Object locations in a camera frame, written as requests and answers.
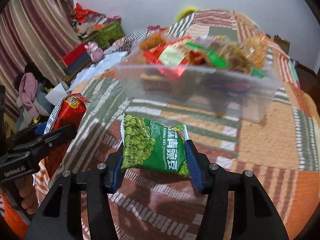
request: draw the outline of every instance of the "plush toy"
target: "plush toy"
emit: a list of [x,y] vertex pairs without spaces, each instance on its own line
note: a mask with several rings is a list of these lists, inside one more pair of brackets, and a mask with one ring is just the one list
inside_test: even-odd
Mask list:
[[90,57],[92,62],[98,63],[100,60],[104,58],[103,50],[99,48],[96,42],[89,42],[88,45],[84,46],[87,51],[90,53]]

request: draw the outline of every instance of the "red snack wrapper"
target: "red snack wrapper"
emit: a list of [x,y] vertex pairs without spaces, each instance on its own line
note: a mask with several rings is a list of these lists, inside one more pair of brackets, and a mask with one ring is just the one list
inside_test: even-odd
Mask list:
[[184,36],[166,45],[147,50],[143,56],[150,64],[181,66],[174,69],[158,68],[159,72],[169,77],[171,81],[178,82],[185,70],[183,65],[199,65],[203,60],[200,52],[195,52],[186,46],[188,41],[192,41],[192,39],[189,36]]
[[[57,130],[67,124],[73,125],[78,130],[82,117],[87,110],[84,102],[90,103],[87,98],[82,97],[79,93],[71,94],[61,99],[53,109],[44,133]],[[59,168],[70,143],[71,141],[55,147],[44,159],[44,166],[50,179]]]

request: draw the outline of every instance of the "silver screw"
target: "silver screw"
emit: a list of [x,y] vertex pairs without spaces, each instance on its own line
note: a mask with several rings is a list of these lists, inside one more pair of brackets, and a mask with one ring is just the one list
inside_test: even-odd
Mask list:
[[212,170],[217,170],[219,168],[219,165],[217,163],[210,163],[209,168]]
[[69,171],[69,170],[65,170],[62,172],[63,177],[68,177],[70,174],[71,174],[71,171]]
[[253,176],[253,172],[252,172],[252,171],[249,171],[249,170],[246,170],[246,171],[244,172],[244,174],[245,174],[246,176],[248,176],[248,177],[252,177],[252,176]]
[[107,165],[106,165],[105,163],[99,163],[99,164],[97,165],[97,168],[98,168],[99,170],[103,170],[106,166],[107,166]]

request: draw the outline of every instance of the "pink scarf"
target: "pink scarf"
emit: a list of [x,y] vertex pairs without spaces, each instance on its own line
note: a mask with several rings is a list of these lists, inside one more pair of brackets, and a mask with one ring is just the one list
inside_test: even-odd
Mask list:
[[25,73],[21,79],[19,86],[19,96],[22,105],[30,112],[34,118],[38,118],[39,113],[36,109],[34,101],[36,100],[38,81],[32,73]]

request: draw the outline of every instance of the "bed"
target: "bed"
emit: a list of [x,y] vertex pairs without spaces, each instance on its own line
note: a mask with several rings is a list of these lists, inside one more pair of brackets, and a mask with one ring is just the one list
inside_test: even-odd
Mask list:
[[[245,15],[223,10],[197,11],[172,25],[168,32],[178,37],[219,32],[240,42],[263,33]],[[211,162],[233,172],[252,170],[276,206],[289,238],[294,239],[319,203],[320,118],[313,100],[300,90],[290,58],[272,41],[269,45],[274,71],[283,84],[260,123],[127,99],[112,69],[78,85],[73,92],[81,92],[92,103],[52,180],[40,164],[36,175],[39,201],[63,170],[86,171],[116,151],[121,144],[120,116],[125,111],[167,126],[184,123],[198,151]],[[108,197],[119,239],[195,239],[206,203],[189,179],[139,169],[127,170],[122,187]],[[233,192],[229,192],[225,239],[231,235],[233,198]],[[82,207],[83,234],[90,239],[85,192]]]

